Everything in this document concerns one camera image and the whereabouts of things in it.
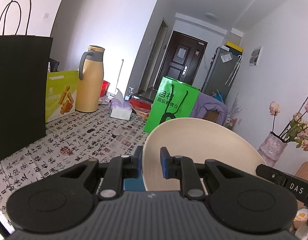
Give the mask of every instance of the tissue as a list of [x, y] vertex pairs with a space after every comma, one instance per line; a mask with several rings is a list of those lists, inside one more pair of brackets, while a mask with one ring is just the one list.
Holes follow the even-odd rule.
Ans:
[[122, 92], [118, 89], [115, 98], [112, 99], [110, 105], [110, 117], [130, 120], [132, 113], [131, 104], [125, 101]]

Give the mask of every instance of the refrigerator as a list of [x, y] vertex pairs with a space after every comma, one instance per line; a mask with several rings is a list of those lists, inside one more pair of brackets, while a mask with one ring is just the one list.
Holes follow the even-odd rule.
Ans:
[[209, 96], [212, 96], [213, 92], [217, 93], [218, 90], [223, 94], [223, 101], [225, 101], [232, 86], [236, 74], [235, 65], [239, 60], [238, 56], [232, 55], [232, 60], [223, 62], [221, 55], [224, 53], [228, 54], [229, 52], [222, 47], [217, 48], [214, 59], [211, 62], [211, 67], [201, 89], [202, 93]]

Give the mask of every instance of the bag handle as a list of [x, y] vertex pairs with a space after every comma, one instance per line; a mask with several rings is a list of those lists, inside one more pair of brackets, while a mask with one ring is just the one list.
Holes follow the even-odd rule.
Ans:
[[[9, 2], [9, 4], [7, 5], [7, 9], [6, 9], [5, 17], [4, 17], [4, 24], [3, 24], [3, 33], [2, 33], [2, 35], [4, 35], [4, 32], [5, 32], [6, 14], [7, 14], [7, 11], [8, 11], [8, 9], [10, 8], [11, 3], [12, 3], [13, 1], [14, 1], [14, 0], [11, 0], [11, 1]], [[29, 18], [28, 18], [28, 20], [27, 20], [25, 35], [27, 35], [27, 29], [29, 28], [31, 11], [32, 11], [32, 0], [30, 0]]]
[[[174, 97], [174, 84], [171, 84], [171, 86], [172, 86], [171, 97], [170, 97], [170, 100], [169, 100], [169, 102], [168, 102], [168, 105], [167, 105], [166, 108], [165, 108], [165, 112], [164, 112], [164, 113], [166, 113], [166, 111], [167, 111], [168, 107], [170, 106], [170, 103], [171, 103], [171, 101], [172, 101], [172, 99], [173, 99], [173, 97]], [[183, 97], [183, 99], [182, 99], [180, 105], [178, 106], [176, 112], [175, 112], [175, 113], [172, 113], [172, 114], [176, 114], [176, 113], [178, 112], [178, 110], [180, 109], [181, 105], [183, 104], [183, 102], [184, 102], [184, 100], [185, 100], [185, 98], [187, 97], [188, 94], [189, 94], [189, 91], [187, 90], [187, 91], [186, 91], [186, 94], [185, 94], [185, 96]]]
[[0, 23], [1, 23], [1, 19], [2, 19], [2, 17], [3, 17], [4, 11], [5, 11], [5, 10], [6, 10], [6, 8], [8, 7], [8, 5], [9, 5], [9, 4], [11, 4], [12, 2], [16, 2], [16, 3], [17, 3], [17, 5], [18, 5], [18, 7], [19, 7], [19, 9], [20, 9], [20, 21], [19, 21], [19, 23], [18, 23], [18, 27], [17, 27], [16, 33], [15, 33], [15, 35], [16, 35], [16, 34], [17, 34], [17, 32], [18, 32], [18, 29], [20, 28], [20, 25], [21, 25], [21, 19], [22, 19], [22, 9], [21, 9], [20, 4], [19, 4], [17, 1], [11, 1], [10, 3], [8, 3], [8, 4], [5, 6], [5, 8], [4, 8], [4, 10], [3, 10], [2, 14], [1, 14], [1, 17], [0, 17]]

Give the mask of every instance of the dark brown door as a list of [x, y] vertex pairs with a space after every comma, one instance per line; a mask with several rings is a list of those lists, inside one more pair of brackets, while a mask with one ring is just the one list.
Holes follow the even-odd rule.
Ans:
[[207, 46], [206, 41], [174, 31], [168, 50], [155, 83], [158, 89], [162, 77], [168, 76], [191, 85]]

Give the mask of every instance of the ceiling light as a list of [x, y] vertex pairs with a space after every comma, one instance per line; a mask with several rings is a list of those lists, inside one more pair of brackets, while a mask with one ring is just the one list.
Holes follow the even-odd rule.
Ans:
[[206, 13], [205, 16], [211, 20], [217, 20], [217, 16], [212, 13]]

